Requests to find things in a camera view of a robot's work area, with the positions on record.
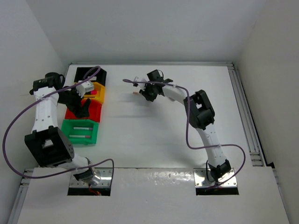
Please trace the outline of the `white eraser block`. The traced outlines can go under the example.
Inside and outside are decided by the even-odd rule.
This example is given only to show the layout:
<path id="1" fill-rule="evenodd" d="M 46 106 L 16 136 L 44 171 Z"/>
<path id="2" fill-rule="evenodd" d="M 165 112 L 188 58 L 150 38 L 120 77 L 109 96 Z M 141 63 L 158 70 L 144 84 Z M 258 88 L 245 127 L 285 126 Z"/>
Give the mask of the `white eraser block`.
<path id="1" fill-rule="evenodd" d="M 97 77 L 96 76 L 93 76 L 93 77 L 87 77 L 86 78 L 88 81 L 91 81 L 91 82 L 96 82 L 97 81 Z"/>

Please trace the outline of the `pink black highlighter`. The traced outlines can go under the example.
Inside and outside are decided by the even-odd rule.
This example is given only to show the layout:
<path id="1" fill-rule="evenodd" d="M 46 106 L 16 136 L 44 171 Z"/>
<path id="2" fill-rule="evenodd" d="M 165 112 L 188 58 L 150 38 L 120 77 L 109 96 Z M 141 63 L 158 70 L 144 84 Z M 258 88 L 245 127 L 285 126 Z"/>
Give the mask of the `pink black highlighter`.
<path id="1" fill-rule="evenodd" d="M 97 94 L 97 91 L 93 90 L 93 91 L 87 92 L 86 94 L 87 95 L 95 95 L 95 94 Z"/>

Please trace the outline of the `white pen pink cap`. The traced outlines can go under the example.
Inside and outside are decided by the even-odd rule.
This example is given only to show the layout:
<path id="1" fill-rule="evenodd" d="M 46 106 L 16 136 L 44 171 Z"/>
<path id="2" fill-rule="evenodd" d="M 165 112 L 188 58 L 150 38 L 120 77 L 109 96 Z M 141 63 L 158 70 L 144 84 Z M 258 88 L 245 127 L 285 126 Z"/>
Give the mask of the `white pen pink cap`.
<path id="1" fill-rule="evenodd" d="M 70 138 L 91 138 L 90 135 L 69 135 Z"/>

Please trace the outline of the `white pen yellow cap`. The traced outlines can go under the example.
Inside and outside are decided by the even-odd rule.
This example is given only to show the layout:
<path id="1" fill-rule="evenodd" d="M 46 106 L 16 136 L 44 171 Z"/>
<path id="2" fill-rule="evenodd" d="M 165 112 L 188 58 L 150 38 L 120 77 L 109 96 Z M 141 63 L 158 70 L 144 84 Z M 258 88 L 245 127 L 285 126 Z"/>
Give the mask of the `white pen yellow cap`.
<path id="1" fill-rule="evenodd" d="M 73 127 L 74 130 L 93 130 L 92 127 Z"/>

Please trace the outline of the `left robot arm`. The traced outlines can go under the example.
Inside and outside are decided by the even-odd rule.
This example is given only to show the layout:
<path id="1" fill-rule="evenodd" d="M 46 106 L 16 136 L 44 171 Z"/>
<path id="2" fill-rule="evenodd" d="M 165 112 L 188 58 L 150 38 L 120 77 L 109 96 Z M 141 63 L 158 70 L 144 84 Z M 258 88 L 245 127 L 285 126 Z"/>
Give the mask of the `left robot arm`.
<path id="1" fill-rule="evenodd" d="M 63 90 L 64 83 L 65 77 L 55 72 L 33 82 L 29 93 L 37 102 L 36 115 L 31 134 L 24 138 L 25 144 L 40 167 L 71 170 L 76 180 L 91 184 L 94 180 L 91 162 L 75 154 L 71 141 L 58 127 L 57 106 L 66 105 L 77 118 L 88 117 L 91 100 L 81 101 L 94 86 L 87 81 Z"/>

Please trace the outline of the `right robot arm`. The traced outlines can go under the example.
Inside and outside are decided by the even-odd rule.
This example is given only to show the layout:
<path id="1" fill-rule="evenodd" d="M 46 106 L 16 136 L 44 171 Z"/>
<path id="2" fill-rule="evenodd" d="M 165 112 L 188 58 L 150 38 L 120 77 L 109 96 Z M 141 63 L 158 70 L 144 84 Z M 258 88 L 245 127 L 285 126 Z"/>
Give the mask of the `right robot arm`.
<path id="1" fill-rule="evenodd" d="M 210 168 L 208 176 L 210 182 L 217 182 L 231 170 L 230 163 L 226 158 L 215 133 L 215 112 L 204 90 L 199 90 L 193 95 L 187 94 L 186 90 L 172 84 L 171 79 L 164 79 L 158 70 L 147 74 L 149 80 L 135 78 L 134 86 L 140 88 L 139 93 L 147 101 L 153 102 L 158 95 L 168 97 L 181 103 L 189 115 L 190 124 L 201 137 L 207 153 L 207 164 Z"/>

